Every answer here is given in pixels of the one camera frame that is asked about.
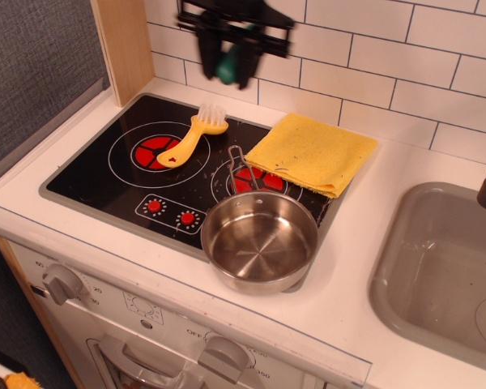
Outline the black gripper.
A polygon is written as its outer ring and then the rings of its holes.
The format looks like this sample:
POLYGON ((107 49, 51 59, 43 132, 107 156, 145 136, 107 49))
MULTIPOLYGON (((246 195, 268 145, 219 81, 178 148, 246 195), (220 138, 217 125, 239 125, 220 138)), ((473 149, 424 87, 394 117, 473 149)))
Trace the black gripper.
POLYGON ((289 54, 289 34, 295 26, 290 17, 277 11, 265 1, 181 1, 178 25, 195 33, 203 73, 215 76, 223 57, 222 44, 241 38, 257 41, 240 45, 237 58, 237 83, 247 88, 263 53, 285 58, 289 54))

